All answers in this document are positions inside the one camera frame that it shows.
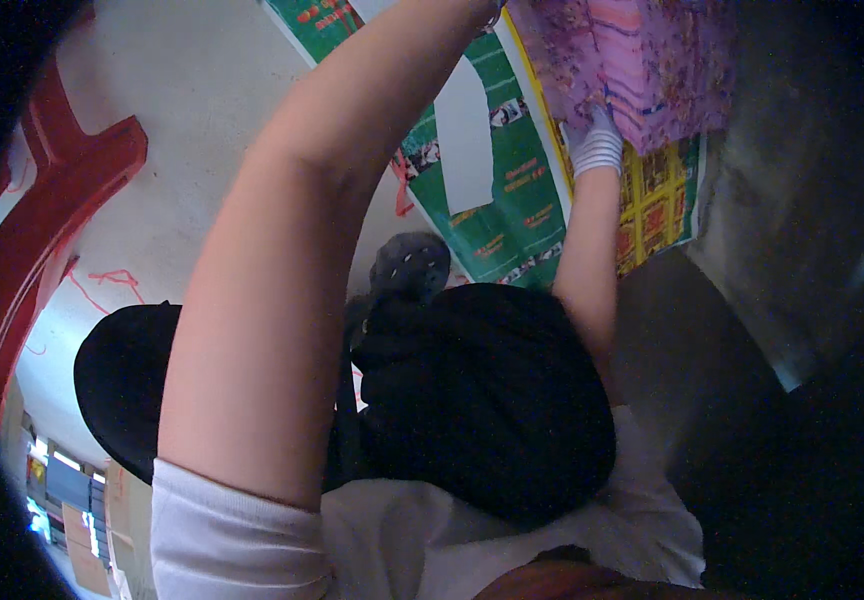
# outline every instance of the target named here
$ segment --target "raised arm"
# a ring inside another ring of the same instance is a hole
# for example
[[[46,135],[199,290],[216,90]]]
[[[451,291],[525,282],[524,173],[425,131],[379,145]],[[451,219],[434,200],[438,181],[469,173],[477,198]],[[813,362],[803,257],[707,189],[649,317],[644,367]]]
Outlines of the raised arm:
[[[366,208],[393,150],[495,9],[495,0],[401,0],[272,115],[186,293],[162,400],[162,459],[318,510]]]
[[[610,368],[616,332],[616,238],[622,137],[601,107],[569,153],[575,193],[552,293],[561,301],[595,362],[612,406],[622,404]]]

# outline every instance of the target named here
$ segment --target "red structure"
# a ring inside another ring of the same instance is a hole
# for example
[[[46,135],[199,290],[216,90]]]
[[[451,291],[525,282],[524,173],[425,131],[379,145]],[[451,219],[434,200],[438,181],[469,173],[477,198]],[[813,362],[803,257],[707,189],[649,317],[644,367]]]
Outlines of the red structure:
[[[70,270],[79,233],[145,164],[149,138],[135,116],[97,135],[79,127],[55,55],[21,117],[37,174],[0,225],[0,418],[9,380],[42,308]],[[10,177],[0,176],[0,194]]]

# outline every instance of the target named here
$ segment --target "white shirt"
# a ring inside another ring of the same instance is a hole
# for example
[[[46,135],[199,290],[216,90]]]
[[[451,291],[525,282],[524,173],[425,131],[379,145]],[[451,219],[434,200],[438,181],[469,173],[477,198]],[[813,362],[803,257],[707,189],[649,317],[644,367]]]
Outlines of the white shirt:
[[[612,409],[615,468],[595,500],[529,533],[437,486],[355,481],[321,513],[221,486],[162,460],[152,481],[152,573],[160,598],[462,600],[537,554],[587,548],[641,581],[700,587],[702,529],[646,451],[627,406]]]

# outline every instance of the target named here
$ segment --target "white wall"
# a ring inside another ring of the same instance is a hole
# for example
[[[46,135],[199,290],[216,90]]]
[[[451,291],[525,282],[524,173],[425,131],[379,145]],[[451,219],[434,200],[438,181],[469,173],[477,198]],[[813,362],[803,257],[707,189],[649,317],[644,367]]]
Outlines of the white wall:
[[[89,274],[126,269],[145,302],[180,303],[243,151],[307,66],[255,2],[116,0],[97,2],[96,15],[58,50],[70,104],[90,134],[137,115],[149,157],[83,233],[73,275],[108,311],[138,301],[128,286]],[[427,229],[417,210],[395,216],[397,189],[387,173],[366,218],[350,292],[368,287],[376,250],[392,234]],[[102,316],[62,282],[16,371],[36,429],[97,466],[108,457],[82,421],[72,364]]]

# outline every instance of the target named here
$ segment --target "hand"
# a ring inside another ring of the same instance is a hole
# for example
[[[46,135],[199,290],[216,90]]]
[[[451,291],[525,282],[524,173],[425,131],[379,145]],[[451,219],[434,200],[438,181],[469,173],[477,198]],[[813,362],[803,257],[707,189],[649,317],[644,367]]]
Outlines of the hand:
[[[596,105],[592,109],[592,127],[584,135],[566,126],[568,149],[575,179],[595,167],[615,167],[622,175],[622,134],[606,108]]]

